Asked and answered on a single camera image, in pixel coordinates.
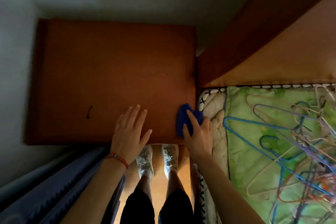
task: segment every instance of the black mark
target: black mark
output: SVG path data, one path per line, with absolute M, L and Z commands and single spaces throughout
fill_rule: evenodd
M 87 115 L 86 115 L 86 119 L 89 120 L 90 119 L 90 111 L 93 108 L 93 105 L 90 106 L 89 110 L 87 111 Z

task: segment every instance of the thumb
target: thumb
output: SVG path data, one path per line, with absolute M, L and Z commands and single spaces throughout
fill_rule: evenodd
M 153 130 L 149 129 L 144 135 L 143 137 L 140 139 L 140 144 L 142 146 L 145 146 L 145 144 L 148 142 L 149 137 L 151 136 L 151 133 L 153 132 Z
M 183 124 L 183 129 L 182 129 L 182 133 L 183 133 L 183 138 L 185 141 L 190 141 L 191 140 L 191 136 L 189 134 L 189 130 L 186 124 Z

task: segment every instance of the person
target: person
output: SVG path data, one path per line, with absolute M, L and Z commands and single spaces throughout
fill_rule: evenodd
M 111 152 L 114 157 L 106 158 L 100 169 L 62 219 L 61 224 L 99 224 L 105 209 L 126 171 L 127 163 L 137 161 L 140 181 L 128 197 L 123 209 L 120 224 L 154 223 L 154 209 L 151 197 L 153 178 L 152 148 L 146 145 L 152 130 L 141 138 L 141 129 L 147 110 L 138 116 L 140 106 L 130 107 L 122 114 L 112 137 Z M 235 190 L 229 178 L 221 170 L 212 156 L 212 123 L 205 117 L 201 125 L 190 111 L 194 133 L 190 136 L 186 125 L 183 126 L 185 144 L 191 158 L 196 162 L 206 181 L 222 223 L 264 223 L 258 214 Z M 189 197 L 177 175 L 177 145 L 162 145 L 165 160 L 165 174 L 168 178 L 166 202 L 159 213 L 159 223 L 194 223 L 193 209 Z

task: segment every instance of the red bracelet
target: red bracelet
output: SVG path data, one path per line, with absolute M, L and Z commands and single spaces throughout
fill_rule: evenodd
M 126 169 L 129 167 L 129 164 L 126 162 L 126 160 L 120 156 L 118 156 L 115 152 L 111 152 L 106 158 L 115 158 L 116 160 L 123 163 L 126 167 Z

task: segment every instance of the hand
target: hand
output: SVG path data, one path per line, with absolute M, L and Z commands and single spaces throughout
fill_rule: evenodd
M 202 125 L 199 125 L 191 111 L 187 110 L 187 115 L 194 128 L 194 133 L 191 137 L 187 125 L 184 124 L 183 137 L 191 157 L 199 163 L 204 157 L 212 155 L 212 123 L 208 117 L 205 117 Z
M 111 152 L 115 152 L 129 164 L 137 158 L 152 133 L 152 130 L 149 129 L 140 139 L 147 110 L 143 110 L 135 122 L 139 110 L 140 105 L 137 105 L 134 110 L 131 106 L 125 114 L 120 115 L 112 137 Z

